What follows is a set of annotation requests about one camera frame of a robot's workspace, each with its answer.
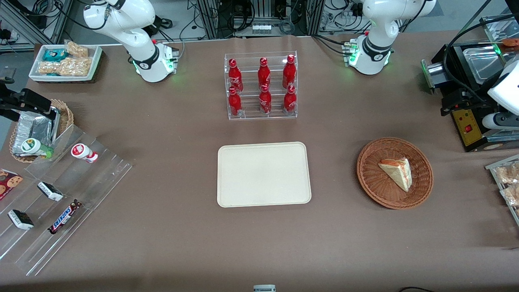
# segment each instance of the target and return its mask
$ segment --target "snickers bar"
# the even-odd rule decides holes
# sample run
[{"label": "snickers bar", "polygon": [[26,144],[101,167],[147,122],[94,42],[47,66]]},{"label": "snickers bar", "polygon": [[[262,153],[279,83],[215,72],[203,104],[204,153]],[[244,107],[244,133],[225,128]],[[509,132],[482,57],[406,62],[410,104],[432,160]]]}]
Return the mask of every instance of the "snickers bar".
[{"label": "snickers bar", "polygon": [[38,188],[44,195],[46,195],[51,200],[58,202],[63,198],[63,194],[49,183],[41,181],[38,183]]},{"label": "snickers bar", "polygon": [[76,210],[81,207],[82,203],[78,202],[78,200],[74,199],[74,201],[70,204],[70,206],[65,209],[65,211],[60,215],[60,217],[54,222],[54,224],[48,229],[51,234],[56,234],[58,230],[60,230],[63,225],[72,217]]}]

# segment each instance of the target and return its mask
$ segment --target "acrylic display shelf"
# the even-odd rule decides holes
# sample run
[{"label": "acrylic display shelf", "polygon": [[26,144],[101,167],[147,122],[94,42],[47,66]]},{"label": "acrylic display shelf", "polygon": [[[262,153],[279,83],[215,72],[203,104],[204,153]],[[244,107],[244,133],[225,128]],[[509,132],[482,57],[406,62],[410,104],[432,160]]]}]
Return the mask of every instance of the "acrylic display shelf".
[{"label": "acrylic display shelf", "polygon": [[[70,150],[76,143],[96,151],[99,159],[89,164],[72,157]],[[20,174],[24,180],[0,201],[0,258],[16,261],[26,275],[42,270],[132,167],[75,125],[51,146],[53,157],[37,158],[26,174]],[[37,188],[40,181],[53,184],[64,198],[49,199]],[[83,205],[56,234],[50,234],[47,229],[74,199]],[[26,212],[34,227],[26,231],[14,226],[7,216],[12,209]]]},{"label": "acrylic display shelf", "polygon": [[[268,118],[296,118],[297,105],[295,112],[292,115],[286,115],[283,112],[283,101],[286,94],[286,89],[283,88],[283,68],[286,64],[286,57],[289,54],[295,56],[295,66],[297,68],[298,58],[296,51],[285,52],[253,52],[244,54],[225,54],[224,60],[224,79],[226,90],[227,115],[229,120],[262,120]],[[270,68],[270,94],[272,95],[272,110],[269,114],[260,112],[260,89],[258,86],[258,69],[260,68],[260,58],[265,57],[268,60],[268,67]],[[243,80],[243,91],[238,93],[241,98],[241,107],[243,114],[241,116],[233,116],[229,106],[229,59],[236,59],[238,68],[241,71]],[[294,86],[296,88],[296,95],[299,100],[298,86],[297,86],[296,71]]]}]

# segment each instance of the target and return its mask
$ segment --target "bread slice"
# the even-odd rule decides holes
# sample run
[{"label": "bread slice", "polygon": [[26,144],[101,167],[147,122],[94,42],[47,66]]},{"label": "bread slice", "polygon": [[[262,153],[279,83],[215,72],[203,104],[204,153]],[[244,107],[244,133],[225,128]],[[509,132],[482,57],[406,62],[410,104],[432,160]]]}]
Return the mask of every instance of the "bread slice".
[{"label": "bread slice", "polygon": [[407,158],[400,160],[384,159],[378,164],[388,176],[395,181],[395,183],[408,192],[413,178],[411,177],[411,166]]}]

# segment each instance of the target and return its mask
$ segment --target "yogurt bottle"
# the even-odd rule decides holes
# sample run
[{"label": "yogurt bottle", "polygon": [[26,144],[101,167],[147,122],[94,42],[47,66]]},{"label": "yogurt bottle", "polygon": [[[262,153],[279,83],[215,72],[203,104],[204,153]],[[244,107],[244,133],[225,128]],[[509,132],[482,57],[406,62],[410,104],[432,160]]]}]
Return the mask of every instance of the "yogurt bottle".
[{"label": "yogurt bottle", "polygon": [[45,159],[51,158],[54,154],[53,148],[34,138],[28,138],[22,143],[22,151],[35,156],[43,156]]},{"label": "yogurt bottle", "polygon": [[83,143],[78,143],[72,147],[70,150],[70,154],[74,156],[75,158],[82,159],[88,163],[94,163],[99,158],[99,155],[97,152],[93,151],[92,149],[88,148]]}]

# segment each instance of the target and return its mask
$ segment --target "black machine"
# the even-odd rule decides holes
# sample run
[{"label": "black machine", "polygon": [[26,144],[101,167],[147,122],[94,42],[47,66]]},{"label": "black machine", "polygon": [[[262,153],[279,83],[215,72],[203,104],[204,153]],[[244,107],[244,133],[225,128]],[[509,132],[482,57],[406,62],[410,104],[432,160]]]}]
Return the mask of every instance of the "black machine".
[{"label": "black machine", "polygon": [[15,82],[15,69],[0,70],[0,115],[17,122],[20,118],[18,111],[38,113],[51,121],[56,118],[56,112],[50,109],[50,100],[24,88],[19,93],[7,88],[6,84]]},{"label": "black machine", "polygon": [[[507,0],[507,4],[519,20],[519,1]],[[505,63],[513,61],[519,53],[513,50],[489,42],[451,43],[432,58],[432,65],[422,61],[429,87],[438,88],[443,95],[441,115],[453,118],[466,152],[519,148],[519,116],[488,95],[503,79]],[[495,113],[496,125],[501,127],[485,127],[484,117]]]}]

